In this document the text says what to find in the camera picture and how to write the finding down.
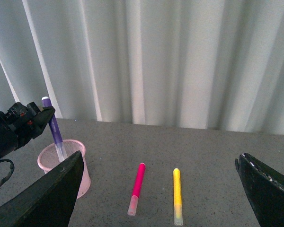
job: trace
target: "black cable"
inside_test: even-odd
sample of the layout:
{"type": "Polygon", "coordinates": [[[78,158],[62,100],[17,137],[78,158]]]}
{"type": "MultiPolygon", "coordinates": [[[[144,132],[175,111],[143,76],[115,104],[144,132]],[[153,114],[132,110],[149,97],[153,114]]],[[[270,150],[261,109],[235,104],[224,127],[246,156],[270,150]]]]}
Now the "black cable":
{"type": "Polygon", "coordinates": [[[6,175],[6,177],[4,177],[2,180],[0,180],[0,187],[6,182],[9,180],[9,178],[13,175],[13,172],[15,170],[15,165],[14,163],[9,160],[9,159],[1,159],[0,162],[9,162],[10,163],[10,170],[9,170],[9,173],[6,175]]]}

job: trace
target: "pink mesh cup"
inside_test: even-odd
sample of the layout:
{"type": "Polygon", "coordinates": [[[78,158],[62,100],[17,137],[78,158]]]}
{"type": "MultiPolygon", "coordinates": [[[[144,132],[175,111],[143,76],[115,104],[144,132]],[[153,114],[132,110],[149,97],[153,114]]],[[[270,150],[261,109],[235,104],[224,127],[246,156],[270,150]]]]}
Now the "pink mesh cup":
{"type": "MultiPolygon", "coordinates": [[[[82,176],[82,181],[78,191],[77,199],[84,195],[90,187],[90,177],[87,170],[86,161],[85,161],[85,146],[78,140],[63,140],[67,157],[71,156],[76,151],[80,150],[84,162],[84,171],[82,176]]],[[[55,148],[55,144],[47,146],[38,156],[38,165],[45,173],[48,173],[53,168],[59,164],[59,158],[55,148]]]]}

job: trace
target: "pink marker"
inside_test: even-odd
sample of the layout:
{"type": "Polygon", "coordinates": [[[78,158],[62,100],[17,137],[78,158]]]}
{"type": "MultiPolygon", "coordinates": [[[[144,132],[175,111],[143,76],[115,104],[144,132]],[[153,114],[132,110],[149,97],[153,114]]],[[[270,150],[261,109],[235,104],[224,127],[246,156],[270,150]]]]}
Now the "pink marker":
{"type": "Polygon", "coordinates": [[[145,172],[145,164],[140,163],[139,169],[138,169],[138,172],[137,172],[137,176],[136,176],[136,181],[135,181],[134,187],[133,187],[131,202],[129,204],[129,208],[128,208],[128,212],[127,212],[127,214],[130,215],[130,216],[136,215],[138,200],[139,200],[140,191],[141,191],[142,182],[143,182],[143,177],[144,177],[144,172],[145,172]]]}

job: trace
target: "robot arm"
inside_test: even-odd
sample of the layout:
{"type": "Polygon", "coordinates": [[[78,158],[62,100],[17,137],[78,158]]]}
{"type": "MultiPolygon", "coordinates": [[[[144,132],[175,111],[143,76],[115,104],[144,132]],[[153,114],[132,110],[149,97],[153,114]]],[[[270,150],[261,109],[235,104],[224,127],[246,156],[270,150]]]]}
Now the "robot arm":
{"type": "Polygon", "coordinates": [[[54,112],[52,106],[41,111],[34,102],[15,103],[6,114],[0,112],[0,158],[41,135],[54,112]]]}

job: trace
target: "marker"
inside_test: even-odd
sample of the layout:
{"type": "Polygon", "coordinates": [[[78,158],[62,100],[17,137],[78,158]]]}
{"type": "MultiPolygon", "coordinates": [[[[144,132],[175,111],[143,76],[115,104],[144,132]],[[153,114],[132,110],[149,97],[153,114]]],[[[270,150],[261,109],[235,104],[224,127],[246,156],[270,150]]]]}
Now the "marker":
{"type": "Polygon", "coordinates": [[[181,195],[181,177],[180,170],[174,169],[174,210],[175,226],[183,225],[182,217],[182,195],[181,195]]]}
{"type": "Polygon", "coordinates": [[[130,215],[130,216],[136,215],[138,200],[139,200],[140,191],[141,191],[142,182],[143,182],[143,177],[144,177],[144,172],[145,172],[145,164],[140,163],[139,168],[138,168],[138,172],[137,172],[137,176],[136,176],[136,180],[135,180],[135,183],[134,183],[134,187],[133,187],[131,202],[129,204],[129,208],[128,208],[128,212],[127,212],[127,214],[130,215]]]}
{"type": "MultiPolygon", "coordinates": [[[[43,107],[52,106],[52,102],[49,97],[43,97],[42,104],[43,104],[43,107]]],[[[65,147],[63,145],[62,136],[60,134],[60,130],[59,130],[55,115],[51,118],[48,124],[49,124],[49,127],[51,128],[51,132],[53,135],[53,140],[55,142],[55,147],[56,147],[59,161],[63,162],[65,159],[67,159],[67,154],[66,154],[65,147]]]]}

